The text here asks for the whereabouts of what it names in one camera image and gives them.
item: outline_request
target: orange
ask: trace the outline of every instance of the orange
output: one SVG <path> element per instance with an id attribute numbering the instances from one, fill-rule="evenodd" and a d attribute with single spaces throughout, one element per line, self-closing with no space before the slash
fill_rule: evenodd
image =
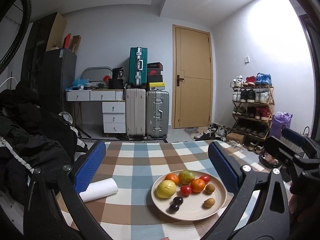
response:
<path id="1" fill-rule="evenodd" d="M 193 192 L 199 193 L 199 192 L 203 191 L 203 189 L 205 187 L 205 182 L 203 179 L 194 179 L 193 181 L 191 181 L 190 186 L 191 186 Z"/>
<path id="2" fill-rule="evenodd" d="M 164 179 L 172 180 L 176 185 L 180 183 L 179 177 L 174 173 L 169 173 Z"/>

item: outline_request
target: checkered tablecloth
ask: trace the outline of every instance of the checkered tablecloth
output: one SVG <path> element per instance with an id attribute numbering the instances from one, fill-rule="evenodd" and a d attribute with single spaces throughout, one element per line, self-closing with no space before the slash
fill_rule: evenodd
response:
<path id="1" fill-rule="evenodd" d="M 117 194 L 87 202 L 86 206 L 114 240 L 199 240 L 217 221 L 230 203 L 215 215 L 201 221 L 174 220 L 157 209 L 151 200 L 150 189 L 162 175 L 176 170 L 195 170 L 219 177 L 208 159 L 208 144 L 212 141 L 185 143 L 106 143 L 106 157 L 92 182 L 113 178 L 119 187 Z M 254 160 L 220 142 L 228 154 L 239 163 L 250 164 L 256 171 L 268 171 Z M 245 225 L 253 209 L 253 195 L 237 228 Z M 58 196 L 58 203 L 69 226 L 76 228 L 71 215 Z"/>

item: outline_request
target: screw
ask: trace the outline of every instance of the screw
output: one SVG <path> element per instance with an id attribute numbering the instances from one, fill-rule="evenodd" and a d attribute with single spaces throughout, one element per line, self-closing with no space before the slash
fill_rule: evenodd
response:
<path id="1" fill-rule="evenodd" d="M 40 171 L 41 171 L 41 169 L 40 169 L 40 168 L 36 168 L 36 169 L 33 171 L 33 173 L 34 173 L 34 174 L 39 174 L 39 173 L 40 173 Z"/>
<path id="2" fill-rule="evenodd" d="M 249 171 L 251 171 L 251 167 L 249 165 L 243 165 L 242 170 L 245 172 L 249 172 Z"/>
<path id="3" fill-rule="evenodd" d="M 71 170 L 71 165 L 69 165 L 69 164 L 64 165 L 62 169 L 63 169 L 64 171 L 70 171 L 70 170 Z"/>
<path id="4" fill-rule="evenodd" d="M 280 171 L 279 171 L 279 169 L 277 169 L 277 168 L 274 168 L 274 169 L 272 170 L 272 172 L 273 172 L 274 174 L 276 174 L 276 175 L 280 174 Z"/>

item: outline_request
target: purple plastic bag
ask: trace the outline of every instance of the purple plastic bag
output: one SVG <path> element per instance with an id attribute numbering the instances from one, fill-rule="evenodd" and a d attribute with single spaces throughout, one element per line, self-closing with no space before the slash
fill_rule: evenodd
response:
<path id="1" fill-rule="evenodd" d="M 272 125 L 269 136 L 274 136 L 278 139 L 281 137 L 281 130 L 284 127 L 290 128 L 292 114 L 286 112 L 278 112 L 272 116 Z"/>

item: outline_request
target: white tissue roll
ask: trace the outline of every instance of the white tissue roll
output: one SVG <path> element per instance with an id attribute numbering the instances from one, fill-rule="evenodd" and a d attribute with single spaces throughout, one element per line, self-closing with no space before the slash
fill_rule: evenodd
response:
<path id="1" fill-rule="evenodd" d="M 79 195 L 83 202 L 96 200 L 102 197 L 110 196 L 118 192 L 118 186 L 113 178 L 104 179 L 90 183 L 87 190 Z"/>

